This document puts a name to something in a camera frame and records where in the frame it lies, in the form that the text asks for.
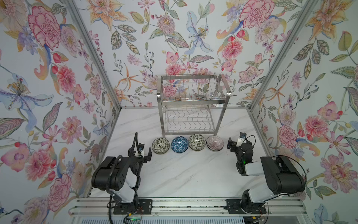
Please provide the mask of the grey green floral bowl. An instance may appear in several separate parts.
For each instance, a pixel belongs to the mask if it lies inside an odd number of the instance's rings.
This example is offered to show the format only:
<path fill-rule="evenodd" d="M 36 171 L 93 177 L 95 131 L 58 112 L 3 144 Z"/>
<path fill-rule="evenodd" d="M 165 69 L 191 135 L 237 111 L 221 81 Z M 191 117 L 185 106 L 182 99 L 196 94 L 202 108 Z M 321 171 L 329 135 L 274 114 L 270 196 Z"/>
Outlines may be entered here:
<path fill-rule="evenodd" d="M 168 152 L 170 148 L 170 142 L 168 139 L 160 137 L 156 138 L 152 143 L 152 151 L 156 154 L 162 155 Z"/>

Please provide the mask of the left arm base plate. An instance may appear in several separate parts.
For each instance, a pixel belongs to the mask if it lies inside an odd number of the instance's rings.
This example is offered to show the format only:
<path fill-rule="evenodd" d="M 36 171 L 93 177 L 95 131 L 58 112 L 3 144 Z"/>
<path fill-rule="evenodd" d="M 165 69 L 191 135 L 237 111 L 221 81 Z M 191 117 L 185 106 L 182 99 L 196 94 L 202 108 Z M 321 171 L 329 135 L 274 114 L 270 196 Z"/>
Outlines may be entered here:
<path fill-rule="evenodd" d="M 151 215 L 153 208 L 153 200 L 139 199 L 132 203 L 116 203 L 113 209 L 114 215 L 129 215 L 135 212 L 139 215 Z"/>

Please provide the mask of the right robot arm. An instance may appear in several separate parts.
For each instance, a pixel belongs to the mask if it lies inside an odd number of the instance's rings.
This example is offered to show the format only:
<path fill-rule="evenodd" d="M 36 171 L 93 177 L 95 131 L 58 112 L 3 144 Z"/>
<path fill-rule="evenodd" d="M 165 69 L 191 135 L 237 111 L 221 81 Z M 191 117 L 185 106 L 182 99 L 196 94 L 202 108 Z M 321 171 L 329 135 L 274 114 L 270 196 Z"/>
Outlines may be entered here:
<path fill-rule="evenodd" d="M 253 161 L 254 144 L 246 139 L 233 141 L 229 138 L 227 148 L 236 155 L 236 168 L 242 176 L 264 176 L 265 182 L 244 191 L 241 207 L 262 205 L 280 195 L 290 195 L 305 190 L 305 180 L 292 164 L 293 159 L 279 156 L 263 156 Z"/>

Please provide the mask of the green leaf pattern bowl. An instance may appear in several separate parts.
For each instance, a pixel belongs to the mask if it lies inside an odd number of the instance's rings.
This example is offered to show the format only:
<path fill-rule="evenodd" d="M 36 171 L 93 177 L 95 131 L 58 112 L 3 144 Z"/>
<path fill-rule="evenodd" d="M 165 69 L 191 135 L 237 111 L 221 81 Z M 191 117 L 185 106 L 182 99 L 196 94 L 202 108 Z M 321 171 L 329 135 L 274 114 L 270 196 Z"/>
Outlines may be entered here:
<path fill-rule="evenodd" d="M 189 147 L 194 151 L 201 151 L 206 146 L 206 139 L 201 134 L 192 134 L 189 137 Z"/>

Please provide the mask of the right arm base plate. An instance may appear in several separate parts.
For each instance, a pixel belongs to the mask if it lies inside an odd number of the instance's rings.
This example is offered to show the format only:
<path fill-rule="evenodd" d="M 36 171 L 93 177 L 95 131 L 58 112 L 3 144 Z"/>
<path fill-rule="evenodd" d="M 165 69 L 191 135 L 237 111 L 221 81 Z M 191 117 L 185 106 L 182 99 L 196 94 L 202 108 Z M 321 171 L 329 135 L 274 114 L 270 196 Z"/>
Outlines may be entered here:
<path fill-rule="evenodd" d="M 224 209 L 228 210 L 229 214 L 243 214 L 243 215 L 254 215 L 254 214 L 266 214 L 266 208 L 263 203 L 252 203 L 251 201 L 242 202 L 241 199 L 227 199 Z"/>

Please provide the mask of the blue triangle pattern bowl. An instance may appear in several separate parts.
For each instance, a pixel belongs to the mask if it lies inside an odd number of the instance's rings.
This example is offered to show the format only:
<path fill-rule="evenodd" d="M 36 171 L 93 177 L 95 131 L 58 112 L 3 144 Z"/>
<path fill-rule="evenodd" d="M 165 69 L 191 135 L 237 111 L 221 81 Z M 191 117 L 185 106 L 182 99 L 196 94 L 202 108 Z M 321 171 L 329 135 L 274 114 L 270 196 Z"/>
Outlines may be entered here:
<path fill-rule="evenodd" d="M 184 153 L 189 147 L 188 139 L 183 136 L 175 137 L 171 142 L 171 149 L 175 153 Z"/>

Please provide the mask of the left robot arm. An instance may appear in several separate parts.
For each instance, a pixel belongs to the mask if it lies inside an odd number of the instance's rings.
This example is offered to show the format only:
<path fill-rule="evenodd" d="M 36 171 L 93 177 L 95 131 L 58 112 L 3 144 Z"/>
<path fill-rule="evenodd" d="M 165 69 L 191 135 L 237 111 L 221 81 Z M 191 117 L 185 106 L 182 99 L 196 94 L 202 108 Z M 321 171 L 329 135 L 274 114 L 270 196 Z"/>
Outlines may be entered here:
<path fill-rule="evenodd" d="M 92 187 L 107 192 L 117 203 L 134 203 L 138 198 L 141 170 L 153 154 L 149 150 L 148 155 L 144 155 L 144 147 L 135 133 L 127 156 L 108 156 L 102 161 L 91 178 Z"/>

